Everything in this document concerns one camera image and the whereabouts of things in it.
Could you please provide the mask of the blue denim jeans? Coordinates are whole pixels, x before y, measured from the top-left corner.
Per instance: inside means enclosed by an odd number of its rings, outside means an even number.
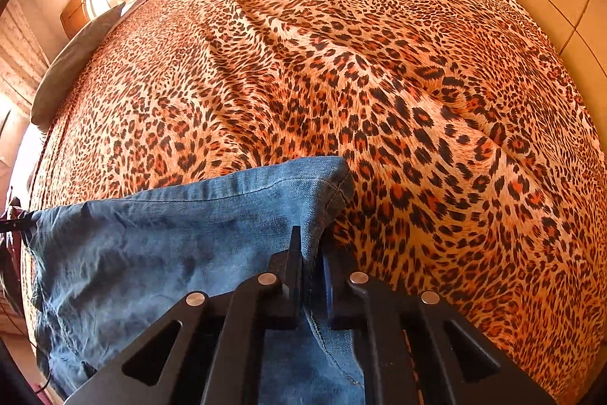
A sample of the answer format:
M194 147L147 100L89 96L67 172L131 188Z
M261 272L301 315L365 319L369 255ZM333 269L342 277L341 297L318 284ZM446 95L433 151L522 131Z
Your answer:
M348 164L319 156L35 212L25 243L40 369L72 395L187 293L234 290L298 229L304 306L294 331L266 338L260 400L362 403L353 337L328 327L313 276L321 235L354 192Z

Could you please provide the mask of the leopard print bedspread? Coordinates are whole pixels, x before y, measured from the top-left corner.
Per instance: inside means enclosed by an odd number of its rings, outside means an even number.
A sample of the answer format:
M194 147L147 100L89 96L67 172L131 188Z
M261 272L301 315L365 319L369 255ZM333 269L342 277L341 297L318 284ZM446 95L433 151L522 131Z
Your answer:
M147 0L50 129L34 206L315 155L351 169L335 238L435 290L560 404L606 318L606 158L514 0Z

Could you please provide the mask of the grey side pillow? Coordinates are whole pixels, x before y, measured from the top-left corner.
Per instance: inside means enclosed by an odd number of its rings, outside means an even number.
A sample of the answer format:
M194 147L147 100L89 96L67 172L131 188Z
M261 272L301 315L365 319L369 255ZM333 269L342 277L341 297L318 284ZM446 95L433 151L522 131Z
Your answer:
M94 52L121 18L126 3L110 8L88 22L63 48L45 72L35 93L30 121L48 132L62 103Z

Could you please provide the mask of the reddish window curtain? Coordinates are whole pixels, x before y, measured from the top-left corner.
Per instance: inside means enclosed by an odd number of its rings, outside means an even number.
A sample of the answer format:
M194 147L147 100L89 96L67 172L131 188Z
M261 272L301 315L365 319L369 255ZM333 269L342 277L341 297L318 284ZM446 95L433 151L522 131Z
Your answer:
M48 59L19 0L9 0L1 13L0 63L2 96L29 115Z

